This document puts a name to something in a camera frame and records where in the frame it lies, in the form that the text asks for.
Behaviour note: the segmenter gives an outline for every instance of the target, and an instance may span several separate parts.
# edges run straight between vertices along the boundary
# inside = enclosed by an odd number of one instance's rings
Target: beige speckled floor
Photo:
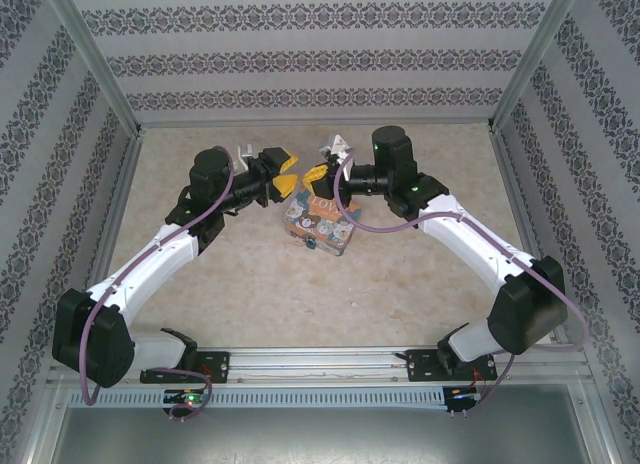
[[[477,218],[520,245],[483,124],[407,125],[419,169],[447,185]],[[111,270],[146,244],[188,184],[198,151],[240,144],[282,146],[304,174],[322,161],[320,142],[341,134],[372,161],[376,126],[155,129],[146,134]],[[363,222],[398,220],[384,199],[360,197]],[[309,347],[435,344],[485,316],[492,299],[481,280],[419,231],[356,231],[344,256],[310,251],[285,234],[288,204],[257,204],[226,217],[218,239],[152,296],[134,330],[170,326],[202,346]]]

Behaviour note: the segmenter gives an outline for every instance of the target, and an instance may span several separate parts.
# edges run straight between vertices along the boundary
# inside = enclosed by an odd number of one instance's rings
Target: black bracket
[[[409,349],[404,355],[396,355],[407,361],[409,382],[472,382],[474,368],[487,381],[495,381],[498,378],[496,364],[491,354],[465,363],[464,366],[454,370],[452,374],[449,374],[440,364],[437,349]]]
[[[225,384],[229,376],[229,353],[197,351],[193,367],[189,370],[207,375],[212,384]],[[203,384],[202,379],[197,377],[157,371],[140,372],[140,382],[142,384]]]

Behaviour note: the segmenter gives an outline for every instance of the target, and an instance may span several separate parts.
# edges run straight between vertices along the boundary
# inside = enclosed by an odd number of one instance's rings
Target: purple cable
[[[458,222],[464,222],[467,226],[469,226],[471,229],[476,231],[478,233],[478,235],[480,235],[480,237],[482,237],[485,241],[487,241],[492,247],[497,249],[498,252],[500,252],[500,254],[502,254],[508,260],[514,262],[520,269],[522,269],[524,272],[529,274],[536,281],[538,281],[540,284],[542,284],[544,287],[546,287],[550,292],[552,292],[553,295],[555,295],[558,299],[560,299],[571,310],[571,312],[576,316],[576,318],[580,322],[580,326],[582,328],[582,335],[580,336],[580,339],[578,340],[578,342],[576,342],[575,344],[569,344],[567,346],[545,346],[545,345],[541,345],[541,344],[534,344],[532,347],[534,347],[535,349],[542,349],[542,350],[550,351],[550,352],[576,351],[576,350],[578,350],[578,349],[580,349],[582,347],[582,345],[584,344],[584,341],[586,340],[587,336],[589,335],[589,326],[588,326],[587,321],[585,320],[584,316],[582,315],[582,312],[578,308],[578,306],[576,304],[574,304],[562,292],[560,292],[560,290],[556,286],[551,284],[544,277],[542,277],[539,273],[537,273],[536,271],[531,269],[529,266],[527,266],[524,262],[520,261],[516,256],[512,255],[507,249],[505,249],[493,237],[491,237],[489,234],[487,234],[487,232],[485,232],[485,230],[482,229],[482,227],[478,226],[472,220],[467,219],[463,214],[460,214],[458,212],[433,212],[431,214],[425,214],[425,215],[420,216],[420,217],[418,217],[416,219],[413,219],[412,221],[405,222],[404,224],[401,224],[401,225],[395,226],[395,227],[371,227],[371,226],[367,226],[366,224],[362,224],[362,223],[356,221],[353,217],[351,217],[351,214],[349,214],[349,212],[345,209],[344,204],[340,200],[340,179],[342,178],[343,171],[344,171],[345,167],[347,167],[347,164],[351,160],[353,160],[354,154],[355,154],[355,151],[353,149],[350,149],[348,151],[348,155],[347,155],[346,159],[344,160],[344,162],[342,164],[340,164],[340,167],[338,168],[338,172],[336,172],[336,177],[335,177],[335,179],[333,181],[333,195],[334,195],[335,200],[336,200],[336,206],[338,207],[338,209],[340,210],[340,212],[342,213],[342,215],[344,216],[344,218],[347,221],[349,221],[351,224],[353,224],[355,227],[357,227],[359,229],[362,229],[362,230],[368,231],[368,232],[379,233],[379,234],[387,234],[387,233],[391,233],[391,232],[403,231],[404,229],[409,229],[409,228],[415,226],[416,224],[419,224],[419,223],[424,222],[424,221],[428,221],[430,219],[435,219],[435,218],[438,218],[438,217],[452,218],[452,219],[456,219]],[[505,366],[504,370],[502,371],[502,374],[500,374],[500,377],[498,377],[498,379],[496,380],[496,382],[492,386],[491,390],[486,394],[486,396],[484,396],[482,398],[481,402],[486,401],[489,398],[489,396],[491,396],[493,394],[495,389],[498,388],[500,383],[503,381],[504,377],[507,375],[507,372],[511,368],[511,365],[513,364],[514,359],[515,359],[515,356],[512,354],[511,357],[509,358],[509,362],[507,363],[507,365]]]
[[[176,237],[178,234],[188,231],[193,226],[195,226],[199,222],[202,222],[204,219],[209,217],[209,215],[211,215],[211,213],[217,209],[217,207],[220,205],[222,200],[227,196],[227,194],[229,194],[229,190],[231,190],[231,185],[233,184],[233,158],[231,157],[231,154],[229,154],[227,150],[223,147],[216,146],[214,147],[214,149],[223,151],[227,155],[227,159],[229,160],[229,179],[227,180],[227,185],[222,191],[222,194],[220,194],[220,197],[216,199],[216,201],[211,205],[209,209],[207,209],[204,213],[202,213],[200,216],[195,218],[193,221],[182,226],[180,229],[175,230],[174,232],[169,234],[167,237],[162,239],[158,243],[158,246],[165,245],[167,242],[169,242],[171,239]],[[79,356],[80,389],[82,390],[82,398],[84,399],[84,402],[87,406],[93,406],[96,403],[96,400],[98,399],[98,393],[100,392],[100,386],[96,386],[95,389],[93,390],[93,394],[90,396],[89,382],[87,379],[87,344],[89,343],[89,332],[91,331],[91,326],[93,325],[93,321],[95,321],[96,316],[98,315],[98,312],[100,312],[100,309],[102,308],[106,300],[109,298],[109,295],[112,293],[115,293],[117,287],[120,284],[122,284],[122,281],[124,281],[124,279],[129,274],[131,274],[131,272],[136,267],[138,267],[147,257],[149,257],[151,254],[156,252],[157,248],[158,248],[157,246],[149,247],[149,249],[147,249],[145,252],[140,254],[131,264],[129,264],[124,269],[124,271],[118,274],[118,277],[116,277],[113,283],[111,284],[111,286],[109,286],[109,288],[106,291],[104,291],[104,294],[102,294],[100,299],[98,299],[98,302],[96,303],[96,305],[93,306],[93,309],[89,313],[89,317],[87,317],[87,322],[84,324],[84,328],[82,329],[82,337],[80,338],[80,356]],[[174,374],[180,374],[180,373],[188,374],[188,375],[193,374],[190,371],[174,372]],[[198,373],[195,373],[195,374],[197,375],[197,377],[204,376],[204,374],[198,374]]]
[[[193,376],[193,377],[202,379],[204,381],[205,386],[202,389],[200,389],[201,391],[205,391],[205,390],[207,391],[207,397],[204,399],[204,401],[202,401],[200,405],[195,409],[189,406],[188,404],[176,404],[171,409],[169,409],[169,419],[171,420],[175,419],[173,416],[173,413],[177,409],[188,409],[191,411],[190,414],[187,414],[186,416],[181,417],[180,422],[184,422],[187,419],[193,419],[198,414],[200,414],[200,412],[207,406],[207,404],[209,404],[209,401],[211,400],[211,394],[213,394],[213,387],[211,386],[211,380],[209,379],[209,376],[207,376],[206,374],[201,374],[199,372],[192,372],[192,371],[181,371],[178,369],[169,369],[167,367],[156,367],[155,369],[151,369],[151,370],[155,372],[166,372],[167,374],[183,374],[185,376]]]

